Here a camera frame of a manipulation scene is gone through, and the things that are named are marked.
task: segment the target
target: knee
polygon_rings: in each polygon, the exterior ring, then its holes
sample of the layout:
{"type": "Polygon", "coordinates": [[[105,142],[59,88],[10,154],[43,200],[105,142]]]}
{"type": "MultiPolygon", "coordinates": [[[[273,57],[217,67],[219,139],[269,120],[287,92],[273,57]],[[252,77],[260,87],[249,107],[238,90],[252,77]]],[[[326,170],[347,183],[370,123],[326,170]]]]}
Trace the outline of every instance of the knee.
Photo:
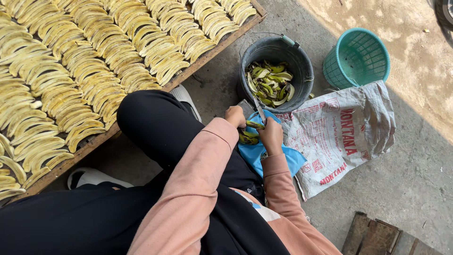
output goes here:
{"type": "Polygon", "coordinates": [[[139,90],[132,92],[124,97],[118,108],[118,114],[158,106],[159,102],[164,100],[165,93],[160,90],[139,90]]]}

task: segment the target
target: dirt ground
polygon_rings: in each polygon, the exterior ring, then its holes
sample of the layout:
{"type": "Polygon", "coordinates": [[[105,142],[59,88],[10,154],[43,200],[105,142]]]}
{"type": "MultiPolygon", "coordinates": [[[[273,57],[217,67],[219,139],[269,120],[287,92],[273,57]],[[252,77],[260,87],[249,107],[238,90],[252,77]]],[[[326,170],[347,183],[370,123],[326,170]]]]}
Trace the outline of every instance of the dirt ground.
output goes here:
{"type": "Polygon", "coordinates": [[[386,85],[453,143],[453,49],[437,24],[435,0],[297,1],[337,37],[354,27],[376,33],[390,54],[386,85]]]}

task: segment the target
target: hand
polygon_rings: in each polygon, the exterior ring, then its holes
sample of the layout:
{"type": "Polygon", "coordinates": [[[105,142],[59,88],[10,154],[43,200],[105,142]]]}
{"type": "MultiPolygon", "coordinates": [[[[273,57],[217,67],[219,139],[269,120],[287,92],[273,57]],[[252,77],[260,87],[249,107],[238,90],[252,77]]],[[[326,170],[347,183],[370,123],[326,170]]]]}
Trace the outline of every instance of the hand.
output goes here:
{"type": "Polygon", "coordinates": [[[260,134],[260,140],[266,148],[267,155],[279,155],[283,154],[282,143],[283,143],[283,129],[273,118],[266,118],[267,124],[265,129],[257,128],[256,130],[260,134]]]}
{"type": "Polygon", "coordinates": [[[235,128],[246,127],[246,118],[244,117],[244,112],[239,105],[230,106],[230,108],[228,108],[225,112],[225,120],[235,128]]]}

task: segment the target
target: white slipper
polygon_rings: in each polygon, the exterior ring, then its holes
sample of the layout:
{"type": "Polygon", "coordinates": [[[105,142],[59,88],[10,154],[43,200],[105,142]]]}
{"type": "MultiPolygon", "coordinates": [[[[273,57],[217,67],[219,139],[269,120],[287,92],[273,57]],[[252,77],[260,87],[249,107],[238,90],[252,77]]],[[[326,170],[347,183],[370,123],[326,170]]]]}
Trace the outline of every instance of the white slipper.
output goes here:
{"type": "Polygon", "coordinates": [[[189,103],[191,108],[192,108],[192,113],[195,116],[195,118],[199,122],[202,122],[200,114],[198,114],[197,108],[195,108],[195,105],[193,104],[193,101],[192,101],[192,98],[189,95],[189,92],[187,92],[186,88],[182,84],[180,84],[176,88],[172,89],[170,91],[170,94],[172,94],[180,102],[189,103]]]}
{"type": "Polygon", "coordinates": [[[71,183],[72,183],[72,176],[77,173],[77,172],[83,172],[82,176],[80,177],[79,182],[77,183],[76,187],[80,187],[83,184],[94,184],[98,185],[101,182],[109,181],[116,183],[118,185],[121,185],[125,188],[130,188],[133,187],[134,185],[125,182],[125,181],[120,181],[118,179],[115,179],[113,177],[110,177],[106,175],[105,173],[96,170],[94,168],[89,168],[89,167],[81,167],[73,171],[70,175],[69,178],[67,179],[67,187],[71,190],[71,183]]]}

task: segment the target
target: black pants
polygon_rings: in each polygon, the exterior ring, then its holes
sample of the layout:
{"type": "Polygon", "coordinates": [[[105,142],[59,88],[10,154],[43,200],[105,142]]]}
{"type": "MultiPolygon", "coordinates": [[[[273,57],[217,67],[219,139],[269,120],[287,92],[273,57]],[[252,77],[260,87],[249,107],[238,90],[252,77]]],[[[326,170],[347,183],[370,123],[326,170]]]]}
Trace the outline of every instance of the black pants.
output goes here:
{"type": "MultiPolygon", "coordinates": [[[[125,254],[171,172],[203,129],[171,94],[137,91],[117,113],[122,132],[163,171],[145,186],[113,190],[86,184],[26,197],[0,209],[2,254],[125,254]]],[[[234,151],[220,183],[264,204],[262,179],[234,151]]]]}

